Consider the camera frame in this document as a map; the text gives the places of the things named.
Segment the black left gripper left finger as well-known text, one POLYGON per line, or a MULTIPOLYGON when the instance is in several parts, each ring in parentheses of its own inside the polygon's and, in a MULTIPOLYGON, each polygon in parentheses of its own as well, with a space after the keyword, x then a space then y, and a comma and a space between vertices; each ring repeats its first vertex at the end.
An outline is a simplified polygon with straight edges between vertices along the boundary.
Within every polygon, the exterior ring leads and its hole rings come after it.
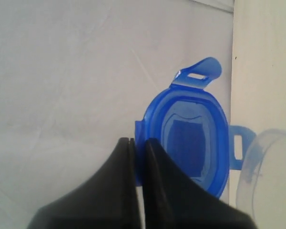
POLYGON ((30 229, 139 229, 134 139, 120 138, 86 182, 40 208, 30 229))

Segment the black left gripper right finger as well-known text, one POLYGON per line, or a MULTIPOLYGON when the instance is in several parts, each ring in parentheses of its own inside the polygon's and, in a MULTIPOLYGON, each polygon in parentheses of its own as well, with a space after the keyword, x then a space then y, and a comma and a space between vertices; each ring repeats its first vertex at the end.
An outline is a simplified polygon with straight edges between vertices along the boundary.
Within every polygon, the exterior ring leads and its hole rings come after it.
POLYGON ((255 229, 247 214, 194 183, 159 141, 145 143, 143 199, 147 229, 255 229))

